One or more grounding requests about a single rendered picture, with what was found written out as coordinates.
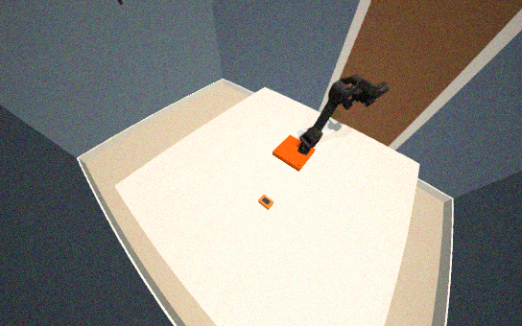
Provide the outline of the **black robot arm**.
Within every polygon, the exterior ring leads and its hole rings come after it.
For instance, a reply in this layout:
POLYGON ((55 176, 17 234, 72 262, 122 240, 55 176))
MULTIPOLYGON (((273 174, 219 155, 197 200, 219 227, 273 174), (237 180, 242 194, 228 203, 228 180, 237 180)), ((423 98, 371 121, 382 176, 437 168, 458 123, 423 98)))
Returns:
POLYGON ((383 83, 380 82, 379 85, 375 85, 371 81, 365 81, 360 76, 354 74, 335 81, 328 92, 328 102, 321 111, 320 117, 312 127, 306 129, 299 137, 302 143, 297 151, 305 155, 309 154, 310 149, 314 148, 323 137, 324 133, 322 130, 324 125, 333 115, 336 107, 344 103, 347 98, 351 96, 352 98, 358 98, 361 92, 364 92, 362 102, 368 107, 388 90, 389 87, 384 81, 383 83), (350 83, 352 83, 350 87, 346 85, 350 83))

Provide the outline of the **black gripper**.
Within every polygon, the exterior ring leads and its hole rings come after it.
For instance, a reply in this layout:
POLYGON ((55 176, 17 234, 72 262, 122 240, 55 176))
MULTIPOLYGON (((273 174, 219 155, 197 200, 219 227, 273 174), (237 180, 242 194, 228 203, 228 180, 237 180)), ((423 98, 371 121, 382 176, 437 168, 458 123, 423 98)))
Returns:
POLYGON ((346 99, 346 101, 344 103, 342 103, 342 106, 345 108, 345 109, 351 109, 352 107, 352 103, 354 101, 356 101, 357 103, 358 102, 361 102, 361 104, 363 104, 362 102, 362 95, 364 94, 364 92, 361 92, 361 94, 359 95, 358 98, 352 98, 352 99, 346 99))

